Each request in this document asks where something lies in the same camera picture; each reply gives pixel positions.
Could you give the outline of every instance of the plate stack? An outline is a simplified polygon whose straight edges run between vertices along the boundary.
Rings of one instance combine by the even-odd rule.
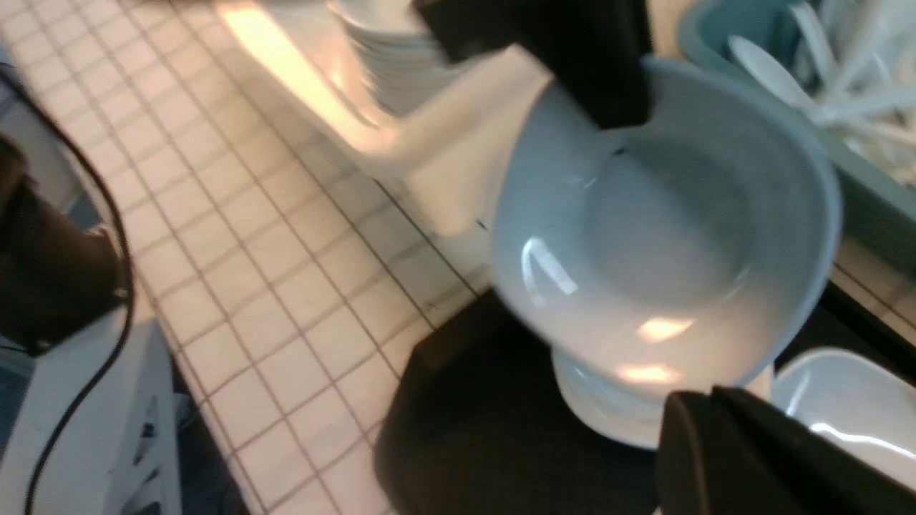
[[[408,115],[467,65],[450,66],[410,0],[328,0],[363,65],[363,84],[393,116]]]

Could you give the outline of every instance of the white plastic spoon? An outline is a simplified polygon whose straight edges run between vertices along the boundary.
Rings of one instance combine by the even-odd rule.
[[[800,2],[789,6],[795,23],[798,24],[801,36],[804,39],[803,44],[799,46],[800,51],[811,53],[814,61],[814,68],[820,75],[821,82],[826,82],[827,78],[834,71],[836,58],[834,51],[830,48],[830,41],[827,34],[821,26],[821,20],[817,17],[813,7],[807,2]]]
[[[881,106],[876,104],[879,99],[872,98],[874,95],[864,99],[846,101],[838,108],[824,108],[802,89],[788,70],[761,47],[740,36],[729,38],[728,45],[738,64],[754,79],[782,102],[803,111],[815,124],[829,121],[831,125],[838,125],[842,121],[844,125],[853,128],[860,134],[880,137],[907,148],[916,148],[916,137],[908,131],[891,124],[868,122],[856,118],[864,114],[859,112],[866,111],[866,108]],[[916,101],[916,88],[910,89],[913,90],[913,100]]]

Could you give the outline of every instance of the tile floor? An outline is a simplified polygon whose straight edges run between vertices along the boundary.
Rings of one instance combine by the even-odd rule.
[[[207,2],[3,0],[0,33],[113,189],[251,512],[389,513],[371,447],[412,347],[487,287],[487,235],[426,236]],[[834,280],[916,341],[907,273],[847,241]]]

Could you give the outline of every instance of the white tile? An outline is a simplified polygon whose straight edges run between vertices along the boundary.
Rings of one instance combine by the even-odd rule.
[[[124,86],[124,76],[110,59],[101,59],[80,74],[82,83],[93,98],[101,99],[118,86]]]
[[[194,366],[207,395],[251,366],[228,323],[188,344],[184,354]]]
[[[234,312],[267,288],[255,264],[241,249],[209,269],[204,278],[227,312]]]
[[[281,91],[268,81],[270,79],[254,79],[242,86],[257,109],[264,115],[272,115],[285,106],[283,97],[280,96]]]
[[[145,2],[131,6],[130,16],[138,26],[144,30],[150,30],[172,19],[175,11],[167,2]]]
[[[424,310],[426,317],[436,327],[450,321],[476,299],[474,293],[463,284],[458,284],[447,295],[438,299],[433,306]]]
[[[417,316],[417,309],[389,276],[360,293],[351,305],[377,342],[386,341]]]
[[[236,144],[239,158],[256,177],[264,177],[293,159],[292,153],[273,129],[265,128]]]
[[[215,210],[201,185],[193,177],[188,177],[156,194],[159,206],[175,229]]]
[[[199,280],[173,291],[159,302],[159,306],[183,345],[223,319],[210,292]]]
[[[391,204],[385,192],[364,173],[354,173],[335,182],[328,194],[343,214],[354,222]]]
[[[241,94],[235,94],[220,102],[211,111],[213,122],[232,142],[239,141],[241,137],[251,134],[256,127],[264,125],[264,118]]]
[[[242,239],[247,239],[280,216],[257,186],[249,186],[232,200],[224,203],[222,210],[229,225]]]
[[[105,184],[122,212],[130,211],[132,207],[148,198],[147,188],[131,169],[121,170],[117,175],[105,179]]]
[[[413,353],[413,348],[419,342],[422,342],[423,338],[429,336],[430,333],[432,333],[432,327],[425,320],[419,318],[382,345],[382,354],[385,355],[388,363],[394,367],[395,371],[399,375],[403,375],[404,369],[407,368],[407,363],[410,361],[410,355]]]
[[[178,238],[198,268],[206,268],[241,244],[219,214],[209,214],[181,229]]]
[[[207,108],[214,107],[230,95],[238,93],[232,79],[215,65],[198,71],[185,83],[191,94]]]
[[[234,49],[238,46],[235,37],[223,27],[223,24],[213,24],[200,30],[197,37],[203,44],[210,48],[214,54],[218,54],[228,49]]]
[[[151,29],[147,35],[153,46],[163,54],[168,54],[191,39],[190,31],[177,18]]]
[[[9,43],[34,34],[38,30],[38,20],[29,11],[22,11],[17,15],[0,19],[0,34]]]
[[[124,17],[121,6],[112,0],[95,0],[84,5],[82,15],[93,27],[98,27],[115,16]]]
[[[48,33],[61,47],[88,32],[89,28],[86,27],[86,23],[76,13],[69,13],[48,25]]]
[[[887,312],[884,316],[881,317],[881,322],[885,323],[897,332],[900,336],[903,336],[905,340],[916,346],[916,326],[913,323],[907,322],[901,316],[897,315],[894,312]]]
[[[373,468],[372,449],[362,443],[322,474],[342,515],[378,515],[388,507]]]
[[[104,49],[94,35],[86,34],[67,43],[61,49],[61,53],[75,71],[82,71],[100,60],[104,55]]]
[[[225,142],[216,127],[206,120],[178,133],[175,145],[193,167],[205,164],[226,151]]]
[[[185,128],[194,120],[203,119],[197,104],[181,87],[163,93],[153,102],[152,111],[170,133]]]
[[[186,43],[181,48],[172,51],[167,59],[171,63],[175,72],[182,78],[187,79],[198,71],[208,66],[214,66],[215,63],[207,53],[207,50],[197,41]]]
[[[194,267],[174,238],[168,238],[144,252],[137,263],[156,298],[195,274]]]
[[[296,338],[257,367],[285,413],[321,391],[331,382],[302,338]]]
[[[310,326],[340,302],[331,282],[314,263],[283,279],[277,295],[300,328]]]
[[[305,337],[335,379],[376,351],[376,344],[346,306],[316,323]]]
[[[175,75],[161,63],[156,62],[134,76],[134,85],[140,96],[148,103],[174,88],[178,82]]]
[[[429,244],[393,262],[391,273],[424,312],[461,283]]]
[[[351,231],[349,222],[327,195],[319,195],[290,213],[288,219],[312,253],[321,251]]]
[[[363,429],[380,422],[388,413],[398,378],[388,368],[385,359],[376,353],[364,364],[337,382],[343,399],[353,408]]]
[[[96,31],[99,39],[109,50],[119,49],[130,41],[140,39],[140,31],[124,16],[105,22]]]
[[[136,98],[134,90],[126,85],[103,94],[99,100],[99,109],[108,118],[108,123],[115,127],[124,125],[141,113],[140,100]]]
[[[277,404],[253,368],[229,381],[211,399],[235,448],[280,419]]]
[[[255,360],[260,359],[296,335],[297,329],[273,293],[249,302],[233,316],[242,345]]]
[[[271,506],[311,477],[308,460],[289,427],[279,423],[238,453],[264,504]]]
[[[20,39],[13,44],[11,50],[16,57],[16,64],[25,67],[54,53],[54,47],[44,32],[36,32]]]
[[[39,92],[45,92],[61,82],[68,81],[71,72],[60,57],[53,55],[28,67],[26,80]]]
[[[477,224],[458,236],[435,238],[433,244],[466,278],[489,262],[490,235]]]
[[[882,301],[886,301],[906,280],[902,272],[851,237],[844,238],[836,262],[844,272]]]
[[[25,0],[4,0],[0,2],[0,18],[12,16],[25,8]]]
[[[108,136],[108,125],[95,109],[77,111],[64,118],[62,124],[80,148],[90,147]]]
[[[134,75],[158,59],[156,51],[144,39],[135,39],[114,51],[114,59],[128,75]]]
[[[73,4],[68,0],[41,0],[32,4],[32,10],[42,23],[48,25],[73,12]]]
[[[112,177],[127,167],[127,156],[111,138],[94,144],[86,154],[103,177]]]
[[[191,173],[188,165],[171,145],[166,145],[142,159],[136,167],[143,182],[152,192],[161,192]]]
[[[267,280],[271,281],[309,260],[305,247],[289,229],[289,225],[282,221],[253,236],[245,246]]]
[[[420,231],[395,206],[369,216],[356,228],[365,237],[369,246],[386,263],[423,239]]]
[[[134,160],[143,159],[162,148],[166,137],[146,113],[125,122],[118,129],[121,144]]]
[[[89,101],[75,82],[64,82],[48,90],[43,104],[52,115],[63,118],[86,109]]]
[[[289,423],[318,468],[327,466],[361,436],[356,420],[333,388],[290,414]]]
[[[295,495],[277,506],[272,515],[339,515],[322,483],[313,479]]]
[[[264,506],[261,504],[261,499],[259,499],[255,493],[255,488],[252,487],[251,482],[248,481],[248,474],[238,461],[238,457],[229,458],[226,464],[229,468],[229,475],[235,481],[238,486],[238,491],[242,495],[242,503],[245,504],[250,515],[264,515],[267,513]]]
[[[830,274],[830,280],[870,312],[876,312],[882,307],[881,301],[877,297],[863,288],[853,278],[846,275],[841,269],[834,267],[833,273]]]
[[[291,147],[299,148],[318,137],[318,129],[294,110],[278,111],[270,117],[277,134]]]
[[[130,250],[135,255],[169,235],[169,226],[150,201],[124,214],[124,224],[130,237]]]
[[[299,157],[315,179],[328,185],[353,173],[352,162],[330,140],[321,138],[299,149]]]
[[[199,2],[187,2],[180,5],[179,16],[190,27],[201,29],[214,23],[219,23],[219,18],[213,12],[213,6]]]
[[[295,159],[261,179],[261,185],[283,213],[289,213],[321,192],[315,179]]]
[[[894,311],[903,318],[916,324],[916,287],[910,285],[910,290],[899,301],[894,303]]]
[[[235,154],[228,152],[202,169],[198,169],[197,177],[218,203],[240,192],[246,186],[254,184],[254,178],[248,173],[242,161]]]
[[[382,270],[382,263],[353,233],[324,251],[318,261],[344,296],[366,285]]]

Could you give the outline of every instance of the plastic cutlery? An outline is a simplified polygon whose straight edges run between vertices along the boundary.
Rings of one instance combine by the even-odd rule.
[[[892,110],[901,101],[916,103],[916,87],[899,88],[890,93],[872,94],[832,105],[818,105],[766,50],[740,36],[728,39],[732,56],[754,79],[782,102],[803,111],[816,125],[846,125],[857,133],[879,137],[908,149],[916,148],[916,136],[909,131],[858,118],[881,109]]]
[[[836,66],[834,51],[830,48],[830,41],[821,26],[817,13],[807,2],[789,6],[795,23],[798,24],[804,42],[799,45],[799,51],[811,53],[814,68],[820,75],[821,82],[826,82]]]

